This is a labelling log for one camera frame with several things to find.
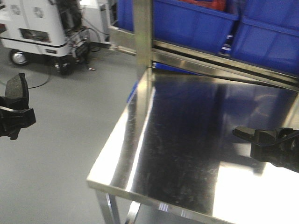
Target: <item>metal table top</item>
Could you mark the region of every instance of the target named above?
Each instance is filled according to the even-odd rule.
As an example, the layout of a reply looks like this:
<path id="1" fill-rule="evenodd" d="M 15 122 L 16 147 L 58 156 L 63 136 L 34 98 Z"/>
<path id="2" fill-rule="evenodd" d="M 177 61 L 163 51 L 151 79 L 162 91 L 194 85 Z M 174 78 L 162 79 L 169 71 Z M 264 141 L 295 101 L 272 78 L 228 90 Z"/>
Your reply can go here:
<path id="1" fill-rule="evenodd" d="M 250 158 L 250 144 L 232 130 L 298 129 L 298 93 L 193 75 L 154 77 L 149 88 L 139 83 L 89 186 L 203 223 L 297 223 L 299 174 Z"/>

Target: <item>blue storage crate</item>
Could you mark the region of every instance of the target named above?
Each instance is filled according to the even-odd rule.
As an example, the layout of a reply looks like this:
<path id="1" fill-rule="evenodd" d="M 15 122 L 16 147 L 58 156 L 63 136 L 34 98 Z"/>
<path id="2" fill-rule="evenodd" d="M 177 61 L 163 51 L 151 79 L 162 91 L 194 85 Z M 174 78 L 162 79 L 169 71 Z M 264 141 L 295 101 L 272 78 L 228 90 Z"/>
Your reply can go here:
<path id="1" fill-rule="evenodd" d="M 247 0 L 244 15 L 250 19 L 299 29 L 299 0 Z"/>
<path id="2" fill-rule="evenodd" d="M 239 16 L 178 0 L 154 0 L 155 38 L 218 53 Z M 119 0 L 119 27 L 133 31 L 132 0 Z"/>
<path id="3" fill-rule="evenodd" d="M 182 73 L 191 74 L 191 75 L 197 75 L 196 73 L 186 71 L 186 70 L 183 70 L 183 69 L 178 69 L 178 68 L 175 68 L 175 67 L 172 67 L 172 66 L 169 66 L 169 65 L 166 65 L 166 64 L 161 64 L 161 63 L 158 63 L 158 62 L 155 62 L 155 68 L 156 69 L 168 70 L 168 71 L 182 72 Z"/>
<path id="4" fill-rule="evenodd" d="M 299 30 L 243 17 L 231 56 L 299 75 Z"/>

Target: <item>black wheel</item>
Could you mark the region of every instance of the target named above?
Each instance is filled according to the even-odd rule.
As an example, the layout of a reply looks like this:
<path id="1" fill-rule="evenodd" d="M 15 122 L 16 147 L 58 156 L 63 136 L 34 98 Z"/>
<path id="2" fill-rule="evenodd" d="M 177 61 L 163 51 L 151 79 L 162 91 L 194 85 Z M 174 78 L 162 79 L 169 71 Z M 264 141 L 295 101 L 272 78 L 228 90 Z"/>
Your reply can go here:
<path id="1" fill-rule="evenodd" d="M 29 63 L 28 54 L 21 50 L 12 49 L 9 52 L 9 59 L 13 64 L 18 66 L 24 66 Z"/>
<path id="2" fill-rule="evenodd" d="M 54 67 L 58 74 L 61 76 L 66 76 L 71 73 L 70 62 L 66 57 L 54 58 Z"/>

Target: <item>epoxy floor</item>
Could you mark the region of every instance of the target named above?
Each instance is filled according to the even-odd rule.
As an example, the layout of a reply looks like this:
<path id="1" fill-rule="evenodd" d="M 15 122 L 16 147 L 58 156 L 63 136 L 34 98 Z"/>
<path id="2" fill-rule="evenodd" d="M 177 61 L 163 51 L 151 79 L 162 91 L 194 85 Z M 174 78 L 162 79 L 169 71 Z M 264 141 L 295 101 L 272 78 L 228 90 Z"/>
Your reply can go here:
<path id="1" fill-rule="evenodd" d="M 90 55 L 97 70 L 67 77 L 42 63 L 13 65 L 0 45 L 0 82 L 19 72 L 31 89 L 36 124 L 18 140 L 0 138 L 0 224 L 104 224 L 86 177 L 122 113 L 136 81 L 135 58 L 108 49 Z M 0 95 L 5 86 L 0 85 Z M 118 198 L 124 221 L 129 201 Z M 137 223 L 197 223 L 144 206 Z"/>

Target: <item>wire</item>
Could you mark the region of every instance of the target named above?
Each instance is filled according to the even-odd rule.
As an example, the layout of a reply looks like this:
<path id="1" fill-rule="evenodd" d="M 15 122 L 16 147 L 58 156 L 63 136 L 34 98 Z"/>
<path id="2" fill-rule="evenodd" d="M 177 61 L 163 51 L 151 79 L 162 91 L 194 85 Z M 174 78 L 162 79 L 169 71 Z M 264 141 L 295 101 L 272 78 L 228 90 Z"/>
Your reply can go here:
<path id="1" fill-rule="evenodd" d="M 49 65 L 47 65 L 47 67 L 49 68 L 48 69 L 49 73 L 48 73 L 47 80 L 44 83 L 40 84 L 40 85 L 33 86 L 33 87 L 28 87 L 28 89 L 35 89 L 35 88 L 41 87 L 41 86 L 47 84 L 51 80 L 51 77 L 52 77 L 51 67 Z M 6 86 L 6 84 L 4 82 L 2 82 L 2 81 L 0 81 L 0 84 L 3 85 L 3 86 Z"/>
<path id="2" fill-rule="evenodd" d="M 98 31 L 99 33 L 101 34 L 105 34 L 105 35 L 109 35 L 109 34 L 106 34 L 100 30 L 98 30 L 93 24 L 90 23 L 90 21 L 88 21 L 86 18 L 82 17 L 83 20 L 85 20 L 92 28 L 94 28 L 96 31 Z"/>
<path id="3" fill-rule="evenodd" d="M 44 83 L 40 84 L 40 85 L 33 86 L 33 87 L 28 87 L 28 89 L 35 89 L 35 88 L 41 87 L 43 85 L 46 85 L 51 80 L 51 77 L 52 77 L 51 67 L 49 65 L 47 65 L 47 67 L 48 67 L 48 78 L 47 78 L 47 80 Z"/>
<path id="4" fill-rule="evenodd" d="M 98 34 L 98 32 L 97 32 L 96 30 L 92 29 L 92 28 L 87 28 L 87 29 L 88 29 L 88 30 L 92 30 L 92 31 L 96 34 L 99 43 L 101 43 L 100 35 Z M 99 51 L 100 51 L 100 47 L 98 47 L 97 50 L 94 50 L 94 49 L 95 49 L 95 48 L 92 48 L 92 49 L 91 49 L 91 52 L 99 52 Z"/>

